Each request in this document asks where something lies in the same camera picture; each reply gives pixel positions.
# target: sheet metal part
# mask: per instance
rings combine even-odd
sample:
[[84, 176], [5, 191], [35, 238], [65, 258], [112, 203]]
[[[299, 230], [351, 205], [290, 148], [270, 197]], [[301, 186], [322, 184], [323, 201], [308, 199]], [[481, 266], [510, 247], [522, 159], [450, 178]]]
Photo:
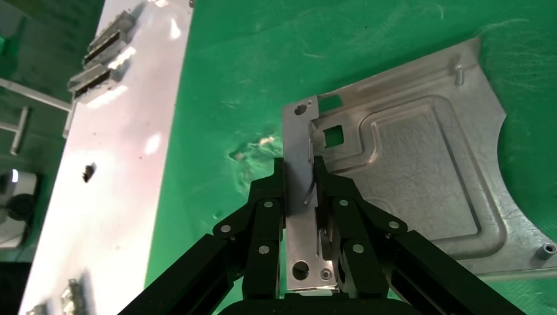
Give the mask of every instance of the sheet metal part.
[[129, 14], [127, 11], [122, 11], [115, 19], [109, 23], [105, 29], [103, 29], [95, 39], [89, 44], [88, 51], [91, 52], [95, 50], [95, 47], [102, 45], [109, 37], [114, 33], [129, 32], [135, 25], [135, 18]]
[[68, 82], [68, 91], [73, 93], [74, 102], [90, 102], [114, 87], [122, 75], [119, 71], [97, 64], [76, 76]]
[[89, 51], [82, 60], [85, 69], [97, 64], [106, 64], [116, 57], [129, 43], [128, 36], [123, 31], [116, 31]]
[[[299, 165], [303, 144], [313, 143], [330, 172], [352, 178], [367, 201], [484, 278], [556, 275], [555, 257], [536, 256], [550, 240], [520, 211], [502, 180], [497, 141], [505, 112], [478, 64], [479, 49], [479, 40], [471, 39], [314, 96], [318, 101], [307, 116], [287, 115], [307, 100], [285, 107], [285, 161]], [[329, 97], [339, 97], [342, 106], [319, 114], [315, 105]], [[326, 148], [324, 132], [335, 126], [342, 127], [344, 142]], [[302, 132], [307, 130], [311, 136]], [[287, 177], [308, 186], [311, 173], [304, 166], [289, 166]], [[288, 186], [289, 193], [296, 197], [298, 188], [307, 191]], [[314, 205], [302, 209], [302, 202], [292, 202], [287, 235], [317, 234], [309, 214]], [[289, 268], [312, 250], [310, 241], [287, 242]], [[312, 264], [310, 276], [318, 272]], [[310, 277], [303, 285], [287, 279], [292, 290], [321, 284]]]
[[332, 272], [327, 277], [321, 276], [323, 270], [333, 270], [333, 267], [330, 261], [323, 259], [321, 233], [317, 230], [315, 218], [317, 192], [312, 184], [313, 149], [310, 135], [313, 132], [311, 120], [318, 116], [317, 97], [286, 107], [282, 113], [286, 187], [289, 193], [286, 278], [288, 288], [294, 291], [331, 289], [336, 285]]

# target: screw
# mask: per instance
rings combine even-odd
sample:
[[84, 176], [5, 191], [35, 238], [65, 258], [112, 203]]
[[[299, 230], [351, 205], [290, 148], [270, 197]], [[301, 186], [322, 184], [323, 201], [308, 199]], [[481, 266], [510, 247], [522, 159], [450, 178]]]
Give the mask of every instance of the screw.
[[455, 71], [457, 72], [457, 76], [455, 78], [456, 85], [463, 85], [464, 84], [464, 68], [461, 64], [455, 67]]
[[329, 280], [331, 277], [331, 271], [327, 268], [321, 270], [321, 279]]
[[355, 244], [354, 246], [352, 246], [352, 250], [356, 253], [363, 253], [364, 247], [360, 244]]
[[263, 246], [260, 246], [260, 247], [259, 247], [259, 253], [260, 253], [260, 254], [264, 255], [264, 254], [266, 254], [266, 253], [268, 253], [268, 252], [269, 252], [269, 246], [263, 245]]
[[538, 250], [536, 251], [536, 256], [538, 258], [546, 261], [547, 259], [551, 258], [551, 256], [557, 253], [557, 245], [553, 243], [545, 243], [543, 244]]

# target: green mat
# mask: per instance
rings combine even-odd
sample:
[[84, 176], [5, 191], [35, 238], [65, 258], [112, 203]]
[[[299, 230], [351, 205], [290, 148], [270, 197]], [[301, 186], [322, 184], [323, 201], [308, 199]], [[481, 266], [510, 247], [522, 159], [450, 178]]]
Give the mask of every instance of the green mat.
[[[482, 38], [507, 113], [499, 163], [524, 213], [557, 240], [557, 2], [196, 2], [146, 285], [246, 201], [282, 154], [281, 107]], [[528, 314], [557, 314], [557, 280], [491, 285]], [[239, 299], [238, 285], [226, 303]]]

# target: metal rod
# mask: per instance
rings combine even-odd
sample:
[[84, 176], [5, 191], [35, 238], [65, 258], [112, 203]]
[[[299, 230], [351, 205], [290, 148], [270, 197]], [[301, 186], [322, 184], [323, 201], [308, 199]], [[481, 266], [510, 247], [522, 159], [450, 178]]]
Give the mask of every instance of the metal rod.
[[0, 129], [17, 133], [18, 126], [10, 125], [9, 123], [0, 123]]
[[29, 114], [29, 108], [27, 106], [23, 107], [21, 112], [21, 116], [19, 118], [19, 126], [16, 131], [16, 135], [14, 137], [14, 142], [12, 142], [12, 148], [10, 149], [10, 153], [13, 156], [17, 155], [17, 151], [19, 149], [19, 142], [21, 142], [21, 136], [25, 129], [25, 123], [27, 122], [27, 115]]
[[24, 87], [23, 85], [17, 84], [12, 81], [0, 79], [0, 87], [4, 87], [12, 92], [16, 92], [28, 98], [38, 100], [39, 102], [58, 108], [59, 110], [64, 110], [66, 112], [69, 112], [72, 107], [72, 105], [69, 103], [63, 102], [57, 98], [53, 98], [28, 87]]

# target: scratch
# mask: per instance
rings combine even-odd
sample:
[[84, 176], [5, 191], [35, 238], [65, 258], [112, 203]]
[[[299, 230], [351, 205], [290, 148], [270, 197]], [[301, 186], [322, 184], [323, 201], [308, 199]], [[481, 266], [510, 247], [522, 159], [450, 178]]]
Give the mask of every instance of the scratch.
[[508, 81], [508, 80], [501, 80], [501, 83], [505, 83], [508, 85], [513, 85], [515, 87], [522, 87], [524, 89], [527, 89], [528, 91], [536, 91], [536, 87], [531, 85], [531, 84], [527, 84], [527, 83], [519, 83], [519, 82], [512, 82], [512, 81]]
[[320, 58], [320, 59], [326, 58], [325, 56], [321, 56], [320, 54], [307, 54], [307, 53], [304, 53], [303, 55], [306, 56], [306, 57], [311, 57], [311, 58]]
[[530, 20], [526, 18], [511, 18], [510, 20], [498, 22], [498, 23], [491, 23], [479, 29], [479, 34], [483, 34], [486, 31], [493, 30], [495, 28], [502, 28], [512, 23], [520, 23], [520, 22], [530, 22]]
[[441, 13], [441, 19], [445, 18], [445, 9], [443, 9], [443, 7], [441, 5], [438, 5], [437, 3], [432, 3], [433, 5], [435, 5], [437, 8], [439, 8], [439, 11]]
[[234, 105], [238, 105], [238, 104], [240, 104], [240, 102], [237, 101], [237, 100], [236, 100], [236, 101], [232, 101], [232, 102], [223, 102], [223, 101], [221, 101], [221, 104], [224, 104], [226, 107], [232, 108], [232, 109], [235, 110], [235, 109], [237, 109], [237, 108], [236, 108], [236, 106], [234, 106]]

